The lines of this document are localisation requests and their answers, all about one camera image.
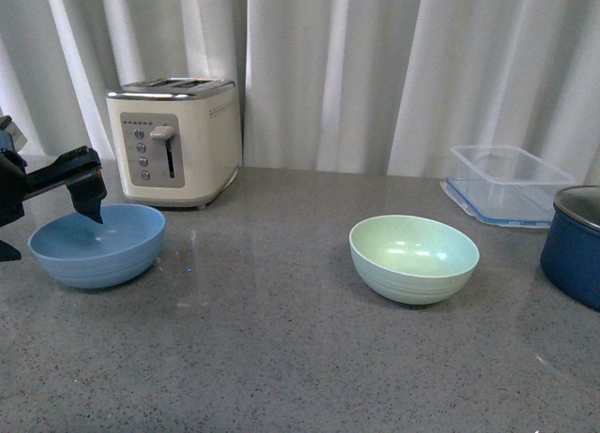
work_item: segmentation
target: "clear plastic container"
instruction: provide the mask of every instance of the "clear plastic container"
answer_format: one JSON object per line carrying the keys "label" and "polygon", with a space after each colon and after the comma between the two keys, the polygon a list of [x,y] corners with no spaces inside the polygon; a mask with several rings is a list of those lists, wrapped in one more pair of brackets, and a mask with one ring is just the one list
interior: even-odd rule
{"label": "clear plastic container", "polygon": [[548,228],[554,196],[575,183],[572,175],[513,146],[451,148],[456,172],[442,182],[448,196],[482,222]]}

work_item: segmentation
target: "pot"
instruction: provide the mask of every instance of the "pot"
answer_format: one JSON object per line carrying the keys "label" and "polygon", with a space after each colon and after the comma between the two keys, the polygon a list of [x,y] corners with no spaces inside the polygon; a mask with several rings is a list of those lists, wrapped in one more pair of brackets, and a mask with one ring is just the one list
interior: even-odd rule
{"label": "pot", "polygon": [[554,199],[540,264],[565,294],[600,310],[600,187],[568,187]]}

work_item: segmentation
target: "countertop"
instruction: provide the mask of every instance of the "countertop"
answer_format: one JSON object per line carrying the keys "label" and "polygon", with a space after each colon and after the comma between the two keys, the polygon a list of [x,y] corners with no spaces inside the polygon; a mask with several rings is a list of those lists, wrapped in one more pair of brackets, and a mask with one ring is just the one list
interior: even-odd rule
{"label": "countertop", "polygon": [[[164,210],[155,264],[105,291],[27,250],[67,190],[25,211],[0,230],[23,253],[0,263],[0,431],[600,431],[600,313],[544,277],[546,231],[481,224],[437,180],[242,168],[204,210]],[[348,233],[384,214],[469,235],[466,286],[421,307],[372,291]]]}

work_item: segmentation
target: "toaster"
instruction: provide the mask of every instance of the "toaster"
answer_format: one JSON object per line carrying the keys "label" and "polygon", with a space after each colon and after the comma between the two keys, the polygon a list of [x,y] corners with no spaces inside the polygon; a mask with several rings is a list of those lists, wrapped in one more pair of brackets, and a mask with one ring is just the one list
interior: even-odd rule
{"label": "toaster", "polygon": [[242,159],[235,83],[167,78],[107,91],[112,139],[127,199],[204,207],[235,178]]}

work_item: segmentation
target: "white curtain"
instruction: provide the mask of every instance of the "white curtain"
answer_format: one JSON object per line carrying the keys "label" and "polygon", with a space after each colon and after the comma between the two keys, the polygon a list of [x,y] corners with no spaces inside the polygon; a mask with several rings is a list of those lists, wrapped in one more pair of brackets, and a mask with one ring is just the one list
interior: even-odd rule
{"label": "white curtain", "polygon": [[232,79],[246,166],[443,177],[510,144],[600,184],[600,0],[2,0],[24,153],[112,158],[104,93]]}

